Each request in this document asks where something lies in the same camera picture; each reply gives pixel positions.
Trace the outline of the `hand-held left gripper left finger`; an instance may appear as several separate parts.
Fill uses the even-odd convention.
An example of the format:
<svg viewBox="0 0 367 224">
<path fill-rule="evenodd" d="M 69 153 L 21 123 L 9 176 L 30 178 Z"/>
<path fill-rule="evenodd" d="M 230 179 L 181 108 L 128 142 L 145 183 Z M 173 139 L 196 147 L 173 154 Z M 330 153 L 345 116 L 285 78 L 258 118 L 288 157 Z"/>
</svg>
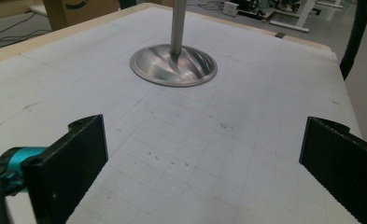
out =
<svg viewBox="0 0 367 224">
<path fill-rule="evenodd" d="M 0 157 L 0 224 L 6 197 L 27 190 L 37 224 L 65 224 L 108 160 L 101 115 L 76 120 L 48 147 L 13 147 Z"/>
</svg>

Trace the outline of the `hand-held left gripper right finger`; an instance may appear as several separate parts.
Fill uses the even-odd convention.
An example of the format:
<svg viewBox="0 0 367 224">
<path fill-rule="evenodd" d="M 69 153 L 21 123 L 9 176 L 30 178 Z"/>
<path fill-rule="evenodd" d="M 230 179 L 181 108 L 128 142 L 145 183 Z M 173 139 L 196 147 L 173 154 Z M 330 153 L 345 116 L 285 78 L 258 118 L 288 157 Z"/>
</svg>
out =
<svg viewBox="0 0 367 224">
<path fill-rule="evenodd" d="M 299 163 L 358 222 L 367 224 L 367 142 L 338 122 L 309 117 Z"/>
</svg>

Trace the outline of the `steel utensil stand with hooks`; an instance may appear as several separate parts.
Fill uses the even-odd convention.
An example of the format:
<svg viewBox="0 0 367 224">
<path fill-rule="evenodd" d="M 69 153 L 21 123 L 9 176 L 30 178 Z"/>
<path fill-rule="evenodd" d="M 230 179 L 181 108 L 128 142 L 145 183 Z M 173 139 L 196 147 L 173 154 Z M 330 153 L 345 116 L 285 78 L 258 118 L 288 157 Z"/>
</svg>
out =
<svg viewBox="0 0 367 224">
<path fill-rule="evenodd" d="M 138 50 L 130 67 L 144 80 L 175 88 L 198 86 L 218 72 L 216 61 L 207 53 L 182 45 L 187 0 L 175 0 L 171 42 Z"/>
</svg>

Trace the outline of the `large cardboard box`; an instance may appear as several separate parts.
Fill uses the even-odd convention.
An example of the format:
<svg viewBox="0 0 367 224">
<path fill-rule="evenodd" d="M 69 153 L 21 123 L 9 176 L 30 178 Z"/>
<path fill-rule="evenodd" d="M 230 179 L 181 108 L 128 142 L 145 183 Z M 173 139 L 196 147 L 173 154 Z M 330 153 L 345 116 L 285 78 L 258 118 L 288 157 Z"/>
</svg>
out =
<svg viewBox="0 0 367 224">
<path fill-rule="evenodd" d="M 42 0 L 53 31 L 119 10 L 118 0 Z"/>
</svg>

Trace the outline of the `white box device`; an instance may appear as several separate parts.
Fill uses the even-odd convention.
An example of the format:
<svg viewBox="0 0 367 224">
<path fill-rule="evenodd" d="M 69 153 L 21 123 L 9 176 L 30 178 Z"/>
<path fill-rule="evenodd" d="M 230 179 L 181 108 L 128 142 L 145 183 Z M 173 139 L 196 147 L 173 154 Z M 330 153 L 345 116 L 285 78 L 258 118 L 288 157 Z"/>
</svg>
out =
<svg viewBox="0 0 367 224">
<path fill-rule="evenodd" d="M 238 13 L 238 7 L 239 5 L 233 2 L 226 1 L 223 5 L 222 12 L 225 15 L 235 17 Z"/>
</svg>

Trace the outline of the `white desk frame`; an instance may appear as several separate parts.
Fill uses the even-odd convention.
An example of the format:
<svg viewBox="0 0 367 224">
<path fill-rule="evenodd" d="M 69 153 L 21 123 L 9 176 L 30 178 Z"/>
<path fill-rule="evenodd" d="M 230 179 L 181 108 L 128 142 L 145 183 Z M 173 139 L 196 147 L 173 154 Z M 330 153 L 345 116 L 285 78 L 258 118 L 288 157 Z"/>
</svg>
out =
<svg viewBox="0 0 367 224">
<path fill-rule="evenodd" d="M 308 33 L 309 29 L 304 27 L 304 24 L 310 14 L 311 11 L 316 10 L 316 5 L 324 6 L 324 7 L 335 7 L 335 8 L 343 8 L 341 5 L 342 0 L 304 0 L 304 5 L 299 7 L 297 13 L 287 12 L 284 10 L 276 9 L 275 13 L 281 14 L 284 16 L 289 16 L 297 20 L 295 24 L 289 24 L 282 21 L 270 20 L 270 23 L 275 26 L 288 28 L 291 30 Z"/>
</svg>

